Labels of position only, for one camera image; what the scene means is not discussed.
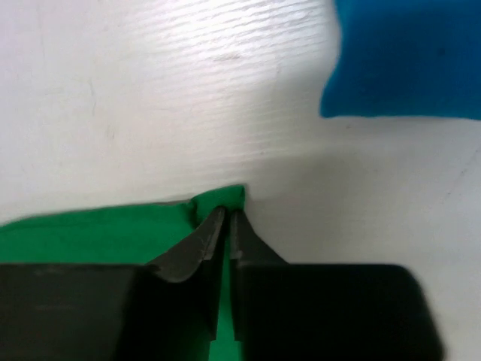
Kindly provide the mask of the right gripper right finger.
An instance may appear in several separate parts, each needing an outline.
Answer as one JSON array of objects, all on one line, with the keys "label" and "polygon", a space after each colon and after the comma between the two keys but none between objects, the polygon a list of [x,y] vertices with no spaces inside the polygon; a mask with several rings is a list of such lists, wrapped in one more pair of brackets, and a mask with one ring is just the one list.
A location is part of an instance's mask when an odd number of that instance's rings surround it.
[{"label": "right gripper right finger", "polygon": [[418,281],[392,264],[295,264],[231,216],[234,336],[244,360],[442,360]]}]

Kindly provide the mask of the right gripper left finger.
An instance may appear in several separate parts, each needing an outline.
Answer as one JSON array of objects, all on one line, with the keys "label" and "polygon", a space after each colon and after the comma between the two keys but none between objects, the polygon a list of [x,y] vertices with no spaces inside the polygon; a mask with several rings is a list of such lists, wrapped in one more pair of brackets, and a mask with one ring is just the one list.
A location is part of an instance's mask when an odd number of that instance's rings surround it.
[{"label": "right gripper left finger", "polygon": [[3,360],[206,360],[225,209],[145,264],[4,263]]}]

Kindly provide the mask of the green t shirt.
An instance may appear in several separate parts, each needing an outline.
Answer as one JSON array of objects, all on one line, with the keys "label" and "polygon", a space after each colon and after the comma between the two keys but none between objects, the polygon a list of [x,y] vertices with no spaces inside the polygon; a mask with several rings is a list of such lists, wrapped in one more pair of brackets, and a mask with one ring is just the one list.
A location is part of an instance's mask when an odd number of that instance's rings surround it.
[{"label": "green t shirt", "polygon": [[[4,263],[145,264],[191,234],[215,208],[225,209],[226,232],[228,216],[242,210],[244,202],[245,189],[230,186],[175,204],[125,205],[18,220],[1,228],[1,266]],[[217,346],[220,359],[232,360],[233,326],[225,315],[228,310],[225,301],[221,278],[217,332],[210,349]]]}]

